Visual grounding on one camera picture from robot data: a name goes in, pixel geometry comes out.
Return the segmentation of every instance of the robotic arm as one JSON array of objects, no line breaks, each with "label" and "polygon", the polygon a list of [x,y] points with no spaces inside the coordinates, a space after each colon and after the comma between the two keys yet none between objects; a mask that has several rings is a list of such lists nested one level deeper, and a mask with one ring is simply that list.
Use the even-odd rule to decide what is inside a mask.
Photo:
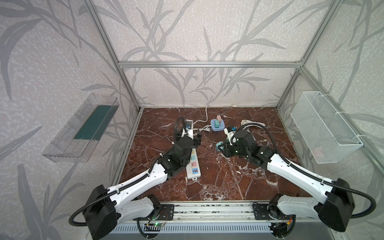
[{"label": "robotic arm", "polygon": [[[178,131],[180,120],[183,128]],[[275,149],[258,146],[251,132],[246,129],[250,126],[261,127],[267,131]],[[258,167],[288,179],[312,196],[289,197],[276,194],[267,206],[271,218],[280,219],[286,215],[306,216],[320,219],[330,228],[344,232],[350,218],[363,217],[375,209],[376,202],[371,196],[350,189],[344,180],[333,181],[287,160],[278,151],[273,136],[264,126],[250,123],[238,129],[233,126],[227,127],[224,132],[228,137],[225,142],[217,143],[216,148],[225,157],[245,158]],[[201,135],[196,139],[193,137],[192,121],[185,121],[183,117],[179,117],[175,124],[174,146],[171,150],[161,154],[148,170],[123,183],[108,189],[103,185],[96,187],[86,205],[72,214],[69,223],[73,226],[88,226],[92,238],[97,240],[107,235],[119,223],[138,217],[149,219],[157,217],[160,214],[161,204],[153,195],[140,200],[133,199],[182,171],[190,161],[192,149],[200,145],[200,142]],[[359,214],[352,215],[355,208],[352,193],[369,199],[371,206]],[[83,213],[86,222],[74,220],[80,213]]]}]

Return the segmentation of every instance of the gray floor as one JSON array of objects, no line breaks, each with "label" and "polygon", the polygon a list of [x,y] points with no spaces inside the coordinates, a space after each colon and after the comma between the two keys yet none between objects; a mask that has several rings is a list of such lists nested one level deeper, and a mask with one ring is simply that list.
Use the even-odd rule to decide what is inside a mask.
[{"label": "gray floor", "polygon": [[[108,234],[102,240],[144,240],[138,234]],[[156,240],[231,240],[231,239],[276,239],[269,233],[174,233],[159,234]],[[286,240],[334,240],[331,230],[321,222],[296,223],[293,231],[285,237]]]}]

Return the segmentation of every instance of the wall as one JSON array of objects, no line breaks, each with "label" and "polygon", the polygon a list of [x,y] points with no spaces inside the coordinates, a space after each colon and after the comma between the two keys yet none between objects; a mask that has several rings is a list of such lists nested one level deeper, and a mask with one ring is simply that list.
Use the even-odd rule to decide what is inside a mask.
[{"label": "wall", "polygon": [[[346,111],[367,137],[384,151],[382,112],[384,71],[384,1],[345,0],[306,63],[306,68]],[[346,233],[351,240],[378,240],[384,235],[384,178],[361,149],[335,164],[317,164],[290,113],[303,91],[314,91],[299,77],[279,109],[296,153],[309,170],[332,179],[342,178],[354,189],[373,196],[376,210],[351,219]],[[354,195],[354,213],[369,201]]]},{"label": "wall", "polygon": [[[0,239],[79,239],[68,217],[111,181],[137,113],[82,1],[1,1],[0,15]],[[43,157],[90,93],[120,107],[89,161]]]},{"label": "wall", "polygon": [[[297,61],[331,0],[94,2],[120,61]],[[292,72],[125,69],[143,106],[275,106]]]}]

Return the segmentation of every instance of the metal bar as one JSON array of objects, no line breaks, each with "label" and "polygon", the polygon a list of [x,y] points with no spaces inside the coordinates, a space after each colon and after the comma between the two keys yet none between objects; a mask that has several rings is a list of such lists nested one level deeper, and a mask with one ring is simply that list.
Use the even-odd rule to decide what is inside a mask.
[{"label": "metal bar", "polygon": [[110,186],[114,186],[120,182],[121,174],[122,174],[122,171],[124,169],[125,163],[127,161],[128,154],[129,154],[129,151],[131,149],[133,139],[135,138],[136,131],[137,131],[137,128],[139,126],[139,122],[140,122],[141,116],[143,114],[143,111],[144,111],[144,108],[141,108],[135,117],[135,120],[134,120],[132,128],[131,128],[131,132],[129,133],[129,136],[127,137],[127,139],[125,141],[123,151],[121,152],[119,160],[117,162],[117,167],[116,167],[115,173],[113,175],[113,179],[109,183]]},{"label": "metal bar", "polygon": [[373,163],[373,165],[375,165],[379,169],[379,171],[384,175],[384,157],[378,151],[378,149],[374,146],[374,144],[366,136],[364,136],[364,133],[354,123],[354,121],[352,121],[352,119],[348,116],[348,114],[345,113],[342,107],[330,95],[327,95],[328,92],[324,89],[324,87],[321,84],[319,84],[319,82],[315,79],[315,77],[306,68],[304,67],[300,68],[299,74],[300,73],[308,81],[308,83],[311,85],[313,89],[315,89],[316,91],[320,91],[322,94],[326,94],[325,97],[336,108],[338,112],[344,112],[342,117],[356,134],[363,135],[363,136],[359,136],[361,141],[364,144],[362,146],[362,150],[364,151],[366,156],[369,158],[369,160]]},{"label": "metal bar", "polygon": [[89,13],[89,16],[91,17],[92,22],[94,23],[94,25],[96,27],[96,30],[98,31],[105,47],[107,48],[107,52],[108,52],[109,56],[111,57],[111,60],[113,62],[114,67],[116,68],[116,71],[120,77],[120,80],[123,82],[125,89],[127,89],[128,94],[132,98],[132,101],[134,102],[135,107],[137,109],[140,109],[139,102],[137,101],[137,99],[136,99],[136,97],[132,91],[132,88],[129,85],[129,82],[128,82],[127,78],[125,77],[125,74],[123,73],[122,69],[119,67],[119,64],[118,64],[119,61],[116,57],[115,52],[113,51],[112,45],[109,42],[109,39],[108,39],[107,34],[103,28],[103,25],[101,24],[101,20],[97,14],[97,10],[96,10],[95,5],[93,4],[93,1],[92,0],[83,0],[83,2],[84,2],[84,6],[85,6],[87,12]]},{"label": "metal bar", "polygon": [[[333,0],[331,2],[331,4],[329,5],[329,8],[327,10],[327,12],[325,13],[324,17],[323,17],[323,20],[321,21],[319,27],[317,28],[315,34],[313,35],[313,38],[311,40],[311,42],[309,43],[307,49],[305,50],[304,52],[304,55],[303,57],[301,58],[301,66],[304,66],[304,64],[308,61],[308,59],[310,58],[310,56],[312,55],[316,45],[319,43],[322,35],[324,34],[324,32],[326,31],[326,29],[328,28],[328,26],[331,24],[333,18],[335,17],[337,11],[339,10],[339,8],[341,7],[341,4],[343,3],[344,0]],[[287,87],[285,88],[279,102],[277,103],[277,106],[276,108],[278,109],[282,102],[285,100],[285,98],[287,97],[288,93],[291,91],[292,87],[294,86],[295,82],[297,80],[297,76],[292,75]]]},{"label": "metal bar", "polygon": [[121,61],[120,68],[298,68],[297,61]]}]

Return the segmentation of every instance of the black mounting plate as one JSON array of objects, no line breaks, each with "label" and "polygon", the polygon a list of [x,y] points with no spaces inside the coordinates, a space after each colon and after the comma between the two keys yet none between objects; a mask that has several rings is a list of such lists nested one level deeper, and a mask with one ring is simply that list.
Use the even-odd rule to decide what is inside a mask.
[{"label": "black mounting plate", "polygon": [[[173,220],[174,211],[175,211],[175,205],[174,204],[161,204],[160,212],[162,212],[162,213],[160,213],[157,220],[164,220],[165,221],[165,220],[167,220],[167,215],[168,215],[168,221]],[[148,218],[139,217],[139,221],[148,221]]]},{"label": "black mounting plate", "polygon": [[[260,204],[257,202],[254,202],[252,204],[253,214],[255,215],[255,220],[276,220],[269,216],[268,210],[267,210],[268,203]],[[281,214],[280,219],[287,219],[288,216]]]}]

